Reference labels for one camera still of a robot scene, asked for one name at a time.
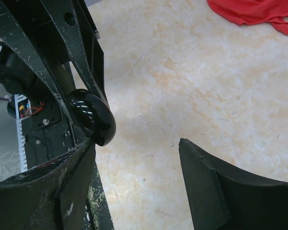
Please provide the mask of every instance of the bolt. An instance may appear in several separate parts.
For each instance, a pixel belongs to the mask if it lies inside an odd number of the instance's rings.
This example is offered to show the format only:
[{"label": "bolt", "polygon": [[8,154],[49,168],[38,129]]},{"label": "bolt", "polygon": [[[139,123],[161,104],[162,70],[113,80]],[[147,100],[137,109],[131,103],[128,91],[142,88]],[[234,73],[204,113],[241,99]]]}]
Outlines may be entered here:
[{"label": "bolt", "polygon": [[43,123],[44,123],[44,125],[48,125],[49,124],[49,120],[48,119],[44,119]]}]

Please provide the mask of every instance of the black rounded object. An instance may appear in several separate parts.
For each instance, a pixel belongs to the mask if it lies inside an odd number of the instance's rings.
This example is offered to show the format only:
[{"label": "black rounded object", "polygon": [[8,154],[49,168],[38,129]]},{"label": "black rounded object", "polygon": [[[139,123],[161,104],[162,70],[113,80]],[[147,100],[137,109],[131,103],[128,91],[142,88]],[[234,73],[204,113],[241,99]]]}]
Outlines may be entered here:
[{"label": "black rounded object", "polygon": [[75,90],[69,95],[69,104],[78,121],[91,132],[96,144],[105,146],[113,139],[115,119],[101,99],[87,90]]}]

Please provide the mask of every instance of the screw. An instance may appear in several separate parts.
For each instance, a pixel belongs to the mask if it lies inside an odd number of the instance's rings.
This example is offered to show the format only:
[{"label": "screw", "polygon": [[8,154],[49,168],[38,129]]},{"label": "screw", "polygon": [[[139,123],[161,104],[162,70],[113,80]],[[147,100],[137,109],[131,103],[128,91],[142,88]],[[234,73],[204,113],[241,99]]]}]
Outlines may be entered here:
[{"label": "screw", "polygon": [[44,125],[48,125],[49,124],[49,120],[48,119],[44,119],[43,123],[44,123]]}]

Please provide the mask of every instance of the beige tabletop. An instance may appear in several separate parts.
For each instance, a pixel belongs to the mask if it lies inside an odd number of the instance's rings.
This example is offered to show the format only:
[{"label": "beige tabletop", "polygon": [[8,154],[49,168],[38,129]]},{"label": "beige tabletop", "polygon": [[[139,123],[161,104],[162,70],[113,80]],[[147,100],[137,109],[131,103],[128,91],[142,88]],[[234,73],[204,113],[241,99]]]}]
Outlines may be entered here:
[{"label": "beige tabletop", "polygon": [[117,121],[96,157],[116,230],[193,229],[180,138],[288,181],[288,36],[231,24],[205,0],[102,0],[89,10]]}]

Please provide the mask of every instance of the red fabric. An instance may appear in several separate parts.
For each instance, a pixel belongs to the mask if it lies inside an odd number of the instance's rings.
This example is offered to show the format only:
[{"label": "red fabric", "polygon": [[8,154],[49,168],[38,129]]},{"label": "red fabric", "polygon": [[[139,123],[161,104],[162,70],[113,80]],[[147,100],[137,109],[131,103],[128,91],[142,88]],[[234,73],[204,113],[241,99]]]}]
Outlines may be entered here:
[{"label": "red fabric", "polygon": [[210,8],[237,25],[271,23],[278,31],[288,35],[288,0],[207,0]]}]

